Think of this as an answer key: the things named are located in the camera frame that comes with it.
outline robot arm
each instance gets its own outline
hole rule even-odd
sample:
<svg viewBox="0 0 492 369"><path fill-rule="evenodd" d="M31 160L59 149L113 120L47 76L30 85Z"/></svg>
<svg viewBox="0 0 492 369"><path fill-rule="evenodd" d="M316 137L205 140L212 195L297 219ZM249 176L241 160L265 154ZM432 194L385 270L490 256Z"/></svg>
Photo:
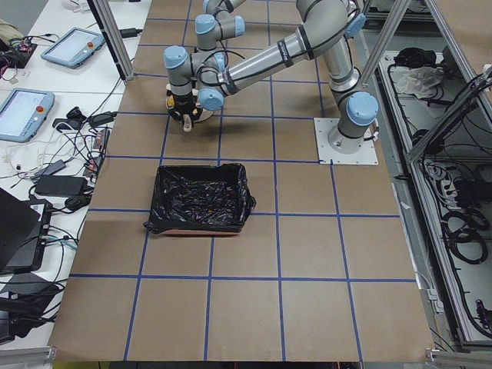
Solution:
<svg viewBox="0 0 492 369"><path fill-rule="evenodd" d="M204 10L219 17L234 10L243 1L205 0ZM219 11L226 5L227 11ZM334 148L340 151L354 150L353 145L363 138L367 127L374 121L378 106L376 100L366 92L359 91L359 72L352 65L350 51L344 36L352 37L364 25L364 16L358 15L353 0L297 0L296 7L303 23L288 37L265 49L252 58L237 65L225 67L222 51L209 47L189 55L184 48L172 46L164 54L168 69L171 93L175 97L175 110L181 117L190 113L194 103L184 103L193 98L191 81L196 78L198 106L215 111L224 104L224 97L274 73L291 67L301 60L312 60L322 56L330 75L330 87L341 109L341 120L333 134ZM202 32L202 18L208 17L208 32ZM218 20L213 15L197 18L198 34L207 34L212 43L217 43Z"/></svg>

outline trash bag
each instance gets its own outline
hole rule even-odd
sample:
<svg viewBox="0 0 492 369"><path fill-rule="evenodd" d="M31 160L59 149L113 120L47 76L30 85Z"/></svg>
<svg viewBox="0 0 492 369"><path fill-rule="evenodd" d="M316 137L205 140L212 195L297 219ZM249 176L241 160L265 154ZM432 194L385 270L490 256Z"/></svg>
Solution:
<svg viewBox="0 0 492 369"><path fill-rule="evenodd" d="M241 232L256 205L241 164L158 168L151 212L144 226L169 230Z"/></svg>

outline blue joint cap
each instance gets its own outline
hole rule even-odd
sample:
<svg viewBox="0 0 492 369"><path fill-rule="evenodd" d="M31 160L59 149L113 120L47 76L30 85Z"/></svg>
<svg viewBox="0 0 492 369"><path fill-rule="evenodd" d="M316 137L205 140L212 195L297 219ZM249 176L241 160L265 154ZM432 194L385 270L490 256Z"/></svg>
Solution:
<svg viewBox="0 0 492 369"><path fill-rule="evenodd" d="M224 96L213 88L202 88L198 92L198 100L201 107L209 111L219 110L224 106Z"/></svg>
<svg viewBox="0 0 492 369"><path fill-rule="evenodd" d="M206 13L207 12L207 7L208 7L208 3L210 2L210 0L204 0L203 1L203 12Z"/></svg>
<svg viewBox="0 0 492 369"><path fill-rule="evenodd" d="M234 36L242 36L246 32L246 23L244 23L244 19L240 15L236 15L234 17L234 20L236 21L236 30Z"/></svg>
<svg viewBox="0 0 492 369"><path fill-rule="evenodd" d="M194 30L197 32L197 35L203 35L205 33L210 32L215 28L215 18L210 14L202 14L199 15L194 20Z"/></svg>
<svg viewBox="0 0 492 369"><path fill-rule="evenodd" d="M182 46L169 46L164 50L164 65L167 69L175 69L188 59L188 52Z"/></svg>
<svg viewBox="0 0 492 369"><path fill-rule="evenodd" d="M355 92L348 98L347 115L355 125L367 127L376 119L378 110L377 100L367 92Z"/></svg>
<svg viewBox="0 0 492 369"><path fill-rule="evenodd" d="M349 24L345 30L345 35L348 38L356 36L366 24L366 16L364 14L359 14L352 23Z"/></svg>
<svg viewBox="0 0 492 369"><path fill-rule="evenodd" d="M225 70L225 57L222 54L214 54L215 61L217 62L218 70Z"/></svg>

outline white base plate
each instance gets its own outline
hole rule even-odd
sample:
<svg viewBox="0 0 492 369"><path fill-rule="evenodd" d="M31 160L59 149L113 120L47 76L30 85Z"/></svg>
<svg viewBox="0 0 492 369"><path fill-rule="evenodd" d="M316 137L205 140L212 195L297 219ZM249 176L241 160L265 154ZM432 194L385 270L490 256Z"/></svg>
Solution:
<svg viewBox="0 0 492 369"><path fill-rule="evenodd" d="M338 118L315 118L314 128L316 130L317 156L320 164L334 165L377 165L376 150L374 143L364 141L362 147L355 154L342 154L334 150L328 143L328 134L338 124ZM369 138L371 133L367 130L364 135Z"/></svg>

